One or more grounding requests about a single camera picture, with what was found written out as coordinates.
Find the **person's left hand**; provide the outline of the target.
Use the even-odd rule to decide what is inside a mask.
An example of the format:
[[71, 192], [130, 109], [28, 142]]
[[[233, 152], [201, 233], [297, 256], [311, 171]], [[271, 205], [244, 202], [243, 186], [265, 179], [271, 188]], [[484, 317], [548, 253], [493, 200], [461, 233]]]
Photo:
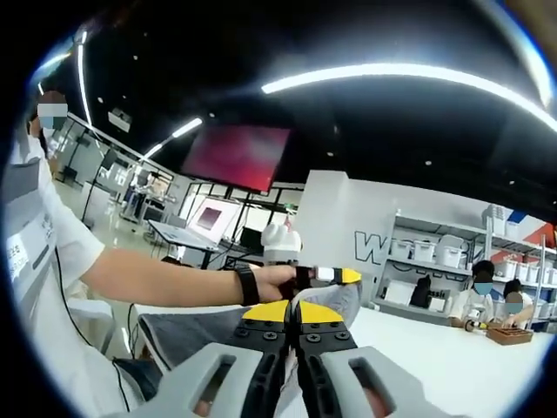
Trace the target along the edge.
[[263, 266], [254, 270], [261, 302], [291, 300], [310, 286], [312, 269], [302, 266]]

